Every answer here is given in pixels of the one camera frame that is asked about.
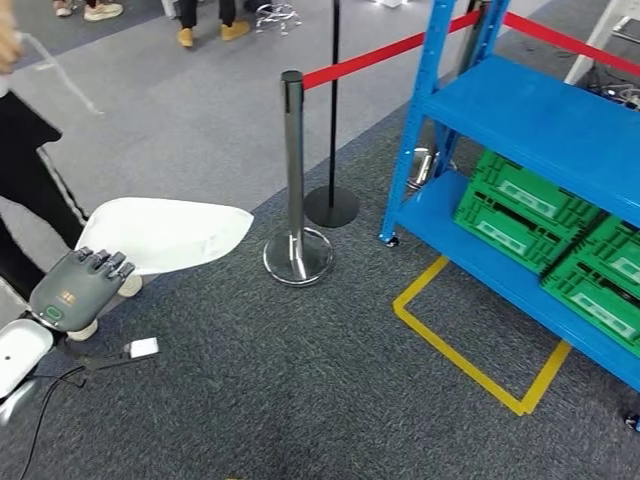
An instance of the white cloth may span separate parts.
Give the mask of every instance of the white cloth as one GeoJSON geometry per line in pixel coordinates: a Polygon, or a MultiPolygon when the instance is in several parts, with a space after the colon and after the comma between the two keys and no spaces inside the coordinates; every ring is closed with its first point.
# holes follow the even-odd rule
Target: white cloth
{"type": "Polygon", "coordinates": [[[9,91],[9,77],[0,75],[0,98],[4,97],[9,91]]]}
{"type": "Polygon", "coordinates": [[[100,205],[76,248],[117,251],[138,275],[212,262],[235,248],[253,215],[238,208],[160,198],[118,198],[100,205]]]}

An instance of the blue shelf frame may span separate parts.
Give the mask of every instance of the blue shelf frame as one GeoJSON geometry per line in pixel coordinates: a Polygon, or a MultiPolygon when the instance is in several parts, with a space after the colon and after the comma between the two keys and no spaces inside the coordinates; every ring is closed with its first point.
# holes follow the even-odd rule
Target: blue shelf frame
{"type": "Polygon", "coordinates": [[[380,238],[389,242],[397,225],[406,228],[640,391],[640,358],[544,292],[534,274],[454,223],[466,180],[448,170],[463,134],[640,225],[640,189],[634,182],[640,179],[640,162],[629,161],[633,151],[628,147],[629,138],[640,138],[640,114],[493,55],[509,0],[491,2],[470,68],[441,89],[438,67],[454,4],[434,1],[380,238]],[[404,201],[426,118],[435,124],[438,164],[433,179],[404,201]],[[572,142],[576,135],[593,139],[580,149],[572,142]]]}

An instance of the yellow floor tape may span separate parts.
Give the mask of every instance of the yellow floor tape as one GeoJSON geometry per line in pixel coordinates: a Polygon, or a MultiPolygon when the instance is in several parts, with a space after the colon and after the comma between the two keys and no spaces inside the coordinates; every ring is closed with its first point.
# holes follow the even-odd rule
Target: yellow floor tape
{"type": "Polygon", "coordinates": [[[443,268],[447,266],[448,263],[449,263],[448,258],[445,256],[438,257],[435,260],[435,262],[425,270],[422,275],[417,278],[412,284],[409,285],[408,288],[394,300],[393,311],[401,319],[404,320],[407,325],[415,330],[418,335],[430,343],[442,355],[445,355],[460,370],[479,383],[488,392],[497,398],[505,406],[509,407],[516,415],[532,413],[538,402],[540,402],[542,396],[544,395],[544,392],[549,388],[549,385],[551,384],[553,378],[555,377],[558,370],[559,370],[565,362],[571,350],[571,345],[565,342],[564,340],[560,341],[560,343],[558,343],[553,352],[549,355],[546,363],[545,363],[542,370],[537,374],[535,380],[534,380],[534,383],[529,387],[529,390],[525,394],[525,397],[522,400],[518,400],[513,395],[511,395],[497,383],[491,380],[478,367],[447,344],[442,338],[429,330],[405,308],[407,304],[415,298],[416,295],[435,278],[443,268]]]}

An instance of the red barrier rope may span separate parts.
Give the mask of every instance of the red barrier rope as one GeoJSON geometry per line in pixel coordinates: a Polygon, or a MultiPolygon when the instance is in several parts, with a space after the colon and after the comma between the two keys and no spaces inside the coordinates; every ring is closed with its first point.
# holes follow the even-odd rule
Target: red barrier rope
{"type": "MultiPolygon", "coordinates": [[[[478,15],[479,12],[475,11],[456,18],[449,24],[449,33],[457,32],[466,27],[470,27],[478,20],[478,15]]],[[[640,76],[640,65],[605,52],[603,50],[599,50],[595,47],[592,47],[578,39],[565,35],[564,33],[556,32],[555,30],[545,27],[544,25],[540,25],[540,23],[536,23],[529,20],[528,18],[507,12],[504,19],[504,24],[515,30],[522,32],[525,35],[543,40],[546,43],[555,45],[556,47],[564,48],[579,55],[585,55],[610,67],[640,76]]],[[[413,48],[419,47],[422,45],[423,41],[424,33],[417,33],[404,40],[378,48],[377,50],[373,50],[364,55],[345,60],[344,62],[340,62],[337,65],[330,65],[328,67],[321,68],[319,70],[305,74],[303,77],[303,85],[305,90],[323,85],[337,78],[357,72],[358,70],[362,70],[363,68],[382,62],[391,57],[400,55],[401,53],[405,53],[413,48]]]]}
{"type": "Polygon", "coordinates": [[[504,24],[526,35],[555,45],[556,47],[564,48],[565,50],[580,55],[585,55],[610,67],[624,70],[625,72],[634,75],[640,75],[640,65],[602,50],[598,50],[595,47],[587,45],[576,38],[565,35],[564,33],[556,32],[555,30],[545,27],[544,25],[533,22],[528,18],[508,12],[504,19],[504,24]]]}
{"type": "MultiPolygon", "coordinates": [[[[478,11],[471,12],[462,17],[453,20],[449,25],[449,33],[456,32],[463,28],[473,25],[478,20],[478,11]]],[[[377,50],[373,50],[364,55],[345,60],[337,65],[321,68],[314,72],[306,73],[303,77],[303,85],[305,90],[315,88],[325,83],[328,83],[337,78],[343,77],[350,73],[357,72],[375,63],[382,62],[388,58],[395,57],[413,48],[419,47],[424,41],[424,33],[418,33],[411,37],[400,40],[390,45],[386,45],[377,50]]]]}

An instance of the stanchion base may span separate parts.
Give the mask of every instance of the stanchion base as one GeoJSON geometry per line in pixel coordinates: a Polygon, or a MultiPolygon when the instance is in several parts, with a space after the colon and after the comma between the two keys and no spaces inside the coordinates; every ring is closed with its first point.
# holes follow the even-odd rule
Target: stanchion base
{"type": "Polygon", "coordinates": [[[316,188],[304,199],[304,213],[312,222],[327,228],[343,227],[358,216],[360,203],[349,190],[336,187],[333,208],[329,207],[329,187],[316,188]]]}
{"type": "Polygon", "coordinates": [[[304,253],[302,261],[291,258],[291,233],[278,233],[264,246],[264,266],[275,280],[292,287],[312,285],[329,271],[334,250],[324,235],[310,228],[304,229],[304,253]]]}

